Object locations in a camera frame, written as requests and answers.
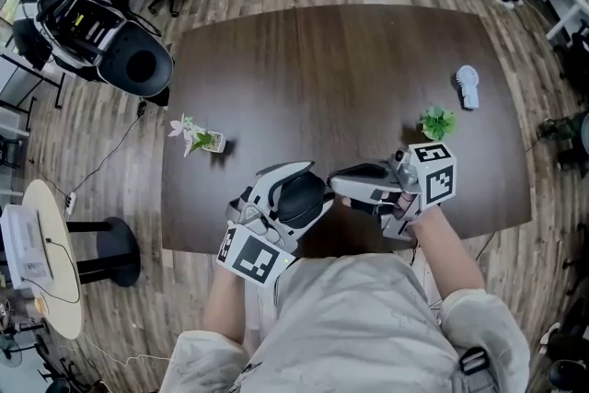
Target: power strip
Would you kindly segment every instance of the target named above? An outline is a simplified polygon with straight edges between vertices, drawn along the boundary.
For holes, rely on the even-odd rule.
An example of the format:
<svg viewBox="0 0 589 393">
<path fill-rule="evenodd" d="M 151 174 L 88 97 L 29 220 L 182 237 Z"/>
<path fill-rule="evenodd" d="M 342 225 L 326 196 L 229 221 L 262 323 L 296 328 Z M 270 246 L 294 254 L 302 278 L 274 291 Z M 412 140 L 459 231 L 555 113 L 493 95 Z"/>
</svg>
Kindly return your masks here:
<svg viewBox="0 0 589 393">
<path fill-rule="evenodd" d="M 75 192 L 71 192 L 65 197 L 65 212 L 68 216 L 71 216 L 75 209 L 75 202 L 77 201 L 77 195 Z"/>
</svg>

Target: table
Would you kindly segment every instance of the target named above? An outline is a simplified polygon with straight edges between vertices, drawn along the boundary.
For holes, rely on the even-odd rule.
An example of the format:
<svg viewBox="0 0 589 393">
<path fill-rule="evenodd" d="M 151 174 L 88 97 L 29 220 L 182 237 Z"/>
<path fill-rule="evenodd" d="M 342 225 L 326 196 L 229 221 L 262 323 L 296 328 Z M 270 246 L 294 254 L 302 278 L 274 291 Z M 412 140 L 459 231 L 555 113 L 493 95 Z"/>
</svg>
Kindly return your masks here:
<svg viewBox="0 0 589 393">
<path fill-rule="evenodd" d="M 480 76 L 475 111 L 461 109 L 453 80 L 464 64 Z M 514 104 L 477 16 L 417 6 L 320 6 L 186 32 L 167 116 L 193 116 L 223 133 L 228 145 L 224 156 L 199 150 L 183 158 L 183 140 L 166 139 L 164 248 L 215 253 L 227 203 L 267 166 L 313 159 L 325 178 L 361 158 L 386 158 L 402 144 L 426 141 L 416 123 L 432 104 L 457 116 L 446 139 L 457 159 L 457 195 L 443 204 L 457 233 L 474 237 L 529 221 Z M 344 242 L 364 250 L 368 237 L 382 241 L 366 218 L 334 206 L 305 235 L 302 250 L 335 255 Z"/>
<path fill-rule="evenodd" d="M 567 11 L 567 13 L 564 14 L 562 18 L 559 20 L 559 22 L 554 27 L 552 27 L 550 31 L 546 34 L 546 39 L 548 41 L 552 40 L 556 36 L 556 34 L 564 28 L 565 24 L 579 12 L 583 11 L 585 14 L 589 15 L 589 3 L 587 3 L 587 0 L 573 1 L 574 4 Z"/>
<path fill-rule="evenodd" d="M 82 332 L 84 323 L 81 285 L 107 278 L 119 286 L 133 285 L 141 270 L 137 241 L 131 229 L 119 218 L 96 223 L 66 223 L 51 190 L 42 180 L 33 180 L 29 184 L 22 204 L 37 210 L 42 237 L 55 243 L 45 244 L 52 283 L 43 286 L 45 291 L 33 286 L 33 294 L 45 301 L 45 317 L 53 328 L 65 338 L 75 339 Z M 98 258 L 76 262 L 70 233 L 94 231 L 98 232 Z M 66 301 L 49 296 L 47 292 Z"/>
<path fill-rule="evenodd" d="M 47 184 L 42 180 L 33 180 L 25 191 L 22 204 L 37 210 L 42 236 L 50 237 L 53 242 L 64 246 L 71 260 L 75 262 L 64 217 Z M 46 244 L 45 251 L 52 271 L 53 283 L 43 288 L 52 295 L 69 301 L 77 299 L 77 302 L 65 303 L 52 298 L 36 286 L 33 286 L 32 292 L 45 301 L 47 306 L 45 317 L 53 328 L 65 338 L 75 339 L 82 332 L 84 323 L 84 299 L 82 296 L 78 297 L 81 288 L 77 268 L 72 270 L 72 265 L 63 248 Z"/>
</svg>

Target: shoe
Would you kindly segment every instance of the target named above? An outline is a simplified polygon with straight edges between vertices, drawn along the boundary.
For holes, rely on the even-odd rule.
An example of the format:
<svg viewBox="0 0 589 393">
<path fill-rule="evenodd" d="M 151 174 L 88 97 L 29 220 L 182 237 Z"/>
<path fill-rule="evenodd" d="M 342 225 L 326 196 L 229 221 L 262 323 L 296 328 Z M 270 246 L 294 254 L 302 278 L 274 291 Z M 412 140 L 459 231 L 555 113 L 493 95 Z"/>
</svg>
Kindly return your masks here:
<svg viewBox="0 0 589 393">
<path fill-rule="evenodd" d="M 511 0 L 508 2 L 504 2 L 503 0 L 494 0 L 494 1 L 497 2 L 497 4 L 501 4 L 505 8 L 508 8 L 509 10 L 513 10 L 515 8 L 515 4 Z"/>
</svg>

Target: floor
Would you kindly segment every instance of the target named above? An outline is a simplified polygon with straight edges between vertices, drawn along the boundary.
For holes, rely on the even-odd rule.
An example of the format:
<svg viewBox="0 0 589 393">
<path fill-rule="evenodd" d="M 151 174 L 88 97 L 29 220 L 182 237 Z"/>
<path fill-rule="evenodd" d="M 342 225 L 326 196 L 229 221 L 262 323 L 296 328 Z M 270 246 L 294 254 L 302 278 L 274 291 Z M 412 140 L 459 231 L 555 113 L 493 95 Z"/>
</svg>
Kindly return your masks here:
<svg viewBox="0 0 589 393">
<path fill-rule="evenodd" d="M 149 0 L 140 0 L 145 11 Z M 163 32 L 174 53 L 186 29 L 296 6 L 325 4 L 409 4 L 435 6 L 475 13 L 482 18 L 512 91 L 526 149 L 531 184 L 533 221 L 497 233 L 480 255 L 489 291 L 501 297 L 514 313 L 533 353 L 535 380 L 530 391 L 545 391 L 542 358 L 536 355 L 541 334 L 566 306 L 564 288 L 572 274 L 562 262 L 578 248 L 574 228 L 586 221 L 586 185 L 575 173 L 554 170 L 554 145 L 535 144 L 536 126 L 547 117 L 560 117 L 579 109 L 579 100 L 559 78 L 559 66 L 545 40 L 549 23 L 532 1 L 506 11 L 491 0 L 179 0 L 181 14 L 171 18 L 164 6 L 149 16 Z M 28 179 L 51 179 L 64 192 L 73 189 L 121 140 L 135 118 L 138 99 L 113 87 L 68 80 L 64 108 L 54 110 L 55 91 L 41 88 L 32 117 Z M 178 335 L 198 329 L 211 283 L 211 256 L 172 252 L 161 248 L 160 187 L 166 111 L 153 105 L 138 121 L 121 148 L 99 173 L 78 191 L 73 221 L 124 218 L 140 239 L 143 273 L 132 289 L 109 282 L 85 285 L 86 325 L 82 336 L 70 342 L 53 336 L 53 348 L 76 361 L 88 378 L 98 372 L 114 391 L 154 391 L 167 363 L 145 359 L 127 366 L 108 358 L 91 342 L 119 360 L 141 353 L 168 357 Z M 58 201 L 64 201 L 55 191 Z M 467 246 L 478 255 L 491 235 L 471 239 Z M 92 236 L 75 236 L 80 259 L 92 257 Z M 258 310 L 256 294 L 249 297 L 249 314 Z M 265 319 L 267 313 L 259 314 Z M 248 324 L 248 342 L 255 344 L 264 329 Z"/>
</svg>

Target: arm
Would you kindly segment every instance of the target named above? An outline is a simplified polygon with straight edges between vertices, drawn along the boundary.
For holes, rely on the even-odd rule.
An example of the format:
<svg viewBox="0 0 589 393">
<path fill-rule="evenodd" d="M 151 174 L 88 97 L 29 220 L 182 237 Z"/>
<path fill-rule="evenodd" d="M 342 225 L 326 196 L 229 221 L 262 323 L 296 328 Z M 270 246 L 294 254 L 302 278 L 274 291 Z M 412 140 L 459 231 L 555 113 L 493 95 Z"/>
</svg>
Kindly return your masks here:
<svg viewBox="0 0 589 393">
<path fill-rule="evenodd" d="M 241 344 L 246 332 L 245 281 L 217 265 L 202 328 Z"/>
<path fill-rule="evenodd" d="M 463 288 L 485 288 L 479 266 L 438 206 L 423 212 L 411 228 L 422 246 L 443 299 Z"/>
</svg>

